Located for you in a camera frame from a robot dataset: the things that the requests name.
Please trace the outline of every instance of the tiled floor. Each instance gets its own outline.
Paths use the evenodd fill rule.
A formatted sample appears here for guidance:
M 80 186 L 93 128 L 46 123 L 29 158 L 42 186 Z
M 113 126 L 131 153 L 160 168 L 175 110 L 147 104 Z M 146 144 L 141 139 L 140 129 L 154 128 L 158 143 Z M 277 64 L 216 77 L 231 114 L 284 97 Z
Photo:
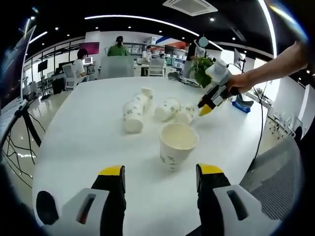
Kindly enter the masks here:
M 31 113 L 37 120 L 39 120 L 43 127 L 47 129 L 55 113 L 57 112 L 57 110 L 59 109 L 59 107 L 65 101 L 69 94 L 70 92 L 63 92 L 61 94 L 53 95 L 43 102 L 39 102 L 38 100 L 36 100 L 31 104 L 29 113 Z M 39 124 L 36 121 L 34 121 L 33 123 L 40 137 L 43 138 L 45 134 L 43 129 L 39 126 Z M 266 122 L 265 129 L 263 131 L 258 154 L 267 151 L 268 149 L 272 148 L 283 139 L 282 137 L 278 139 L 279 137 L 278 133 L 272 134 L 272 130 L 273 130 L 272 122 L 270 123 L 270 120 L 268 119 Z M 11 131 L 11 139 L 14 142 L 14 145 L 23 148 L 29 148 L 28 134 L 24 124 L 24 120 L 22 118 L 20 118 L 14 125 Z M 34 153 L 38 153 L 38 146 L 36 145 L 35 141 L 32 138 L 31 147 Z M 5 143 L 3 150 L 7 152 L 7 143 Z M 35 165 L 32 162 L 30 152 L 27 150 L 22 150 L 20 148 L 16 148 L 16 151 L 18 152 L 21 169 L 24 172 L 28 173 L 29 175 L 32 175 L 34 172 Z M 13 149 L 10 147 L 8 153 L 10 154 L 12 152 Z M 15 155 L 12 155 L 10 158 L 16 165 L 18 165 L 17 158 Z M 36 163 L 37 157 L 34 156 L 33 158 L 34 162 Z M 30 186 L 32 185 L 32 179 L 30 177 L 23 173 L 20 174 L 19 170 L 15 168 L 12 163 L 10 163 L 10 165 L 12 166 L 14 172 L 17 173 L 19 177 L 21 177 Z M 16 189 L 17 195 L 27 206 L 32 208 L 32 190 L 25 183 L 23 183 L 12 170 L 9 169 L 8 172 L 12 180 L 12 185 Z

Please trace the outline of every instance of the potted plant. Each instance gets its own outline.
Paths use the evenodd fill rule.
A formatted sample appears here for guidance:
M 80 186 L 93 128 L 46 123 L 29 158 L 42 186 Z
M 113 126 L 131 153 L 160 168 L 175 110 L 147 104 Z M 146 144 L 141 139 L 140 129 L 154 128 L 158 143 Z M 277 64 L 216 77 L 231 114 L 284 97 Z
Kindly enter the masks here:
M 206 69 L 213 65 L 213 61 L 208 58 L 199 58 L 193 63 L 192 71 L 195 72 L 195 79 L 201 85 L 201 87 L 206 88 L 211 84 L 212 79 L 206 74 Z

